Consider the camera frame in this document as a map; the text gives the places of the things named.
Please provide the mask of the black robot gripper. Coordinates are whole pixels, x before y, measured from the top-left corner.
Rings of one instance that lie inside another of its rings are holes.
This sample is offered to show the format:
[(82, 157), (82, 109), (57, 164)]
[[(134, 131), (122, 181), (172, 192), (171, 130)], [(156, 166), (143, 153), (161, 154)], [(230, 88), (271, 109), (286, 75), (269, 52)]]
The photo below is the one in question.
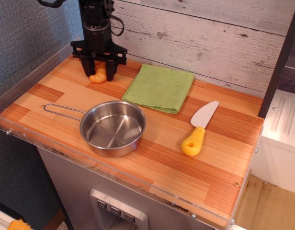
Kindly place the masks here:
[(95, 74), (95, 60), (105, 62), (107, 80), (112, 81), (118, 64), (127, 63), (127, 49), (112, 40), (111, 24), (101, 26), (83, 23), (84, 40), (72, 41), (73, 56), (80, 58), (87, 77)]

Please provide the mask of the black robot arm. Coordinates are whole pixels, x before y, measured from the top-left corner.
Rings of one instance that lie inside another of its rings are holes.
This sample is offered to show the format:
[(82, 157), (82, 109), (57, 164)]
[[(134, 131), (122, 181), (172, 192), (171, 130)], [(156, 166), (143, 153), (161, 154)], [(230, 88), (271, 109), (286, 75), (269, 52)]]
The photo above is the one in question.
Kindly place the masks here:
[(111, 29), (111, 19), (124, 26), (123, 21), (113, 16), (113, 0), (80, 0), (79, 10), (84, 39), (72, 41), (73, 56), (80, 59), (86, 76), (96, 74), (95, 62), (105, 64), (107, 80), (112, 81), (118, 65), (127, 63), (127, 49), (115, 44), (112, 35), (121, 36), (124, 29), (116, 34)]

